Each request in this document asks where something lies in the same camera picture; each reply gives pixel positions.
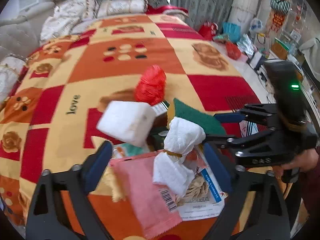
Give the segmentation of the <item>right hand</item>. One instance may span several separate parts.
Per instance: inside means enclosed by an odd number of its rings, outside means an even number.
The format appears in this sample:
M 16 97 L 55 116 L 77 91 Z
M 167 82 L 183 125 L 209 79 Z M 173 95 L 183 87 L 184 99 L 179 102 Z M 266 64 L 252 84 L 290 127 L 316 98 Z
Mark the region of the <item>right hand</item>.
M 286 170 L 299 168 L 301 172 L 308 172 L 317 166 L 319 154 L 313 149 L 305 150 L 303 153 L 295 156 L 293 160 L 287 164 L 281 165 L 281 174 Z

